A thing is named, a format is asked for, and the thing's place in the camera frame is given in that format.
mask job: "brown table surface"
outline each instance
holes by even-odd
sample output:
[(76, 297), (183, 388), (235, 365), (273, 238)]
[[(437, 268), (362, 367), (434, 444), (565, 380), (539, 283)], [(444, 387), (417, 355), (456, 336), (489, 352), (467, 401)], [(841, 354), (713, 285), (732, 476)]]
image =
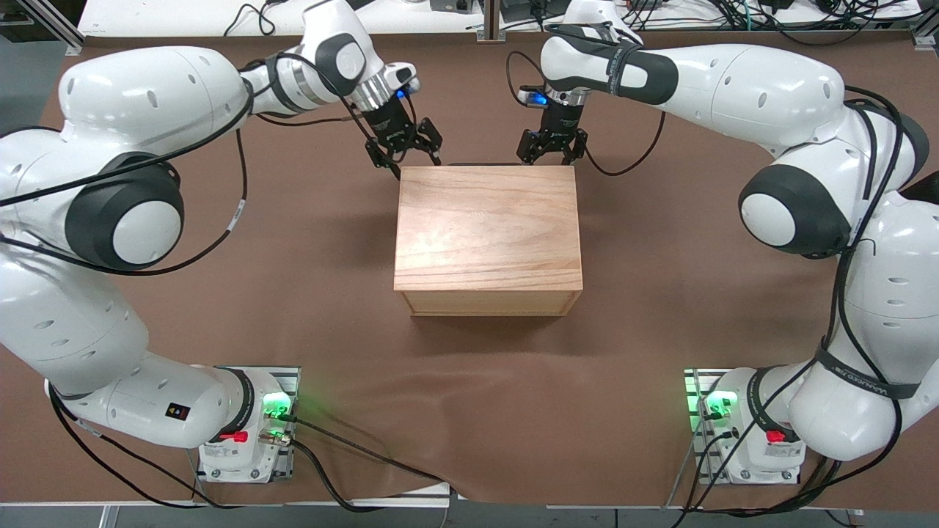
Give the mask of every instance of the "brown table surface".
[[(423, 91), (415, 104), (443, 134), (445, 163), (512, 162), (522, 130), (537, 127), (540, 115), (510, 99), (504, 59), (511, 49), (537, 57), (540, 38), (482, 46), (464, 38), (382, 36), (376, 46), (386, 61), (417, 66)], [(939, 138), (939, 63), (932, 53), (914, 52), (903, 33), (862, 35), (830, 48), (718, 33), (655, 33), (648, 44), (728, 39), (816, 57), (848, 84), (887, 95), (933, 141)], [(240, 65), (295, 41), (198, 43)], [(112, 51), (85, 48), (77, 60)], [(522, 61), (515, 73), (517, 84), (536, 80)], [(58, 127), (54, 99), (43, 124)], [(332, 107), (316, 117), (341, 114)], [(655, 110), (598, 94), (581, 125), (599, 162), (622, 167), (648, 146), (657, 120)], [(653, 155), (627, 176), (607, 178), (577, 165), (584, 292), (565, 318), (410, 318), (392, 291), (397, 183), (370, 165), (359, 131), (350, 123), (288, 129), (253, 119), (244, 139), (251, 197), (233, 236), (184, 271), (116, 278), (149, 327), (150, 349), (206, 365), (302, 365), (301, 415), (328, 409), (472, 500), (661, 505), (689, 440), (683, 369), (797, 362), (824, 332), (834, 262), (764, 247), (738, 218), (737, 195), (769, 156), (677, 118), (668, 120)], [(939, 167), (936, 160), (924, 172)], [(426, 159), (415, 151), (407, 163)], [(213, 240), (238, 202), (234, 137), (174, 164), (187, 214), (171, 256), (176, 262)], [(0, 390), (0, 501), (138, 499), (71, 442), (39, 375), (9, 353), (0, 353)], [(321, 422), (381, 448), (353, 429)], [(934, 414), (904, 434), (884, 464), (830, 489), (817, 505), (939, 509), (936, 436)], [(315, 433), (300, 437), (348, 497), (426, 484)], [(190, 496), (106, 444), (92, 445), (150, 493)], [(190, 474), (179, 450), (133, 439), (128, 445)], [(327, 498), (302, 459), (288, 483), (209, 492), (228, 503)], [(793, 492), (718, 489), (706, 505), (770, 505)]]

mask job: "light wood block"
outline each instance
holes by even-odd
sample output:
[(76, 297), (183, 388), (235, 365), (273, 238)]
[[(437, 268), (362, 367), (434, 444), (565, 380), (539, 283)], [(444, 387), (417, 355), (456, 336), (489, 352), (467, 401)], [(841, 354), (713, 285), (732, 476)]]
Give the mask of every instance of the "light wood block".
[(403, 167), (394, 290), (415, 316), (562, 316), (580, 291), (570, 166)]

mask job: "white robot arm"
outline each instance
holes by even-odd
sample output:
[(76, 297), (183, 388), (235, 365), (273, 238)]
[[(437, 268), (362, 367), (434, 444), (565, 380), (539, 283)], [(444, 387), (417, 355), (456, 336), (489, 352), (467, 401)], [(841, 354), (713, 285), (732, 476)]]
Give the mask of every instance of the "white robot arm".
[[(60, 82), (61, 131), (0, 138), (0, 342), (75, 416), (200, 447), (222, 481), (268, 481), (269, 452), (284, 431), (274, 418), (290, 402), (261, 370), (189, 366), (148, 351), (144, 323), (107, 277), (153, 266), (179, 239), (179, 176), (160, 159), (250, 114), (293, 116), (342, 98), (377, 133), (366, 145), (376, 166), (396, 169), (392, 155), (408, 148), (439, 163), (433, 125), (412, 123), (396, 94), (419, 87), (414, 67), (385, 64), (343, 0), (303, 17), (300, 46), (244, 71), (193, 47), (86, 61)], [(88, 181), (105, 173), (113, 175)]]
[[(936, 406), (935, 181), (917, 184), (919, 191), (898, 192), (929, 153), (926, 134), (912, 119), (902, 116), (901, 147), (887, 174), (898, 127), (880, 106), (846, 105), (840, 75), (825, 64), (743, 44), (646, 50), (610, 24), (561, 25), (553, 31), (558, 35), (546, 41), (541, 55), (545, 93), (518, 94), (528, 105), (544, 108), (541, 129), (523, 133), (518, 149), (523, 162), (533, 163), (549, 151), (563, 152), (565, 163), (582, 155), (587, 134), (577, 127), (580, 113), (588, 95), (602, 91), (765, 148), (774, 160), (741, 192), (740, 214), (757, 240), (780, 251), (838, 255), (858, 237), (868, 208), (875, 207), (853, 252), (844, 304), (850, 328), (887, 383), (876, 379), (838, 318), (818, 361), (787, 387), (805, 363), (729, 372), (703, 409), (720, 416), (714, 420), (716, 434), (739, 433), (755, 417), (762, 429), (745, 438), (727, 464), (731, 481), (786, 481), (804, 459), (803, 442), (837, 460), (883, 447), (895, 423), (891, 396), (901, 404), (904, 429)], [(884, 193), (871, 204), (884, 178)], [(730, 438), (718, 445), (726, 455), (736, 443)]]

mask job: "green glowing indicator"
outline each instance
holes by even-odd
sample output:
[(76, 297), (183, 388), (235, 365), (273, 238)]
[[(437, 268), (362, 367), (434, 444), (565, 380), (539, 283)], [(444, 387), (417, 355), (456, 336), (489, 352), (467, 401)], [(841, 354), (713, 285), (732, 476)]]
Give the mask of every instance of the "green glowing indicator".
[(285, 393), (270, 393), (264, 396), (264, 414), (275, 420), (279, 420), (284, 414), (290, 411), (290, 396)]
[(727, 418), (731, 415), (731, 407), (737, 404), (737, 394), (730, 391), (714, 391), (705, 401), (709, 411)]

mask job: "red plastic tab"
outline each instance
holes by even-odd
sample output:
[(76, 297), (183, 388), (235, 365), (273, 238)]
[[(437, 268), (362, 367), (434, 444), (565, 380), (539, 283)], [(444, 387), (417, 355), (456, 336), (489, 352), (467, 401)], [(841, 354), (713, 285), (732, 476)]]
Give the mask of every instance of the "red plastic tab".
[(220, 434), (219, 438), (221, 438), (222, 440), (228, 440), (230, 438), (234, 440), (235, 443), (245, 443), (245, 442), (248, 442), (248, 431), (238, 431), (236, 433), (231, 433), (231, 434)]
[(785, 442), (786, 435), (782, 431), (766, 431), (766, 440), (770, 443)]

